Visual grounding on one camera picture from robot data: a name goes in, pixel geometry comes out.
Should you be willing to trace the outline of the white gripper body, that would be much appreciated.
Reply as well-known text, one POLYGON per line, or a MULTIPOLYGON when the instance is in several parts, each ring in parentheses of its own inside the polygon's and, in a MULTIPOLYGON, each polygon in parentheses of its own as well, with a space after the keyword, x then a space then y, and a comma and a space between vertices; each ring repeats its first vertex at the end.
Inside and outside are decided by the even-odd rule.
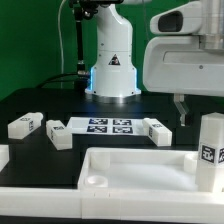
POLYGON ((224 97, 224 52, 202 50, 197 36, 153 38, 145 49, 148 91, 224 97))

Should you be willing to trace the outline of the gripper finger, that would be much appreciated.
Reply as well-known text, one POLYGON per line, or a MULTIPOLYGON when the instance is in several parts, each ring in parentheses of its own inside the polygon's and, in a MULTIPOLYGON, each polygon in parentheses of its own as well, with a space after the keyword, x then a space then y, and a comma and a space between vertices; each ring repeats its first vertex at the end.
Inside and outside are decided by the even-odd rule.
POLYGON ((185 102, 185 95, 184 94, 174 94, 173 97, 174 104, 180 114, 180 124, 182 126, 188 125, 188 115, 189 115, 189 108, 185 102))

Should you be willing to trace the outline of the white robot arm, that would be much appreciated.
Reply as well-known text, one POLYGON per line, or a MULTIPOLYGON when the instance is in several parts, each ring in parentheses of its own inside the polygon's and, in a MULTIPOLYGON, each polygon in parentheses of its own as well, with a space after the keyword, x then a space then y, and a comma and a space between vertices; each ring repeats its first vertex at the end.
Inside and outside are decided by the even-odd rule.
MULTIPOLYGON (((190 0, 154 16, 150 31, 156 37, 145 49, 143 84, 150 92, 172 93, 182 123, 186 95, 224 97, 224 0, 190 0)), ((89 97, 123 103, 141 94, 132 64, 132 32, 113 4, 99 3, 89 97)))

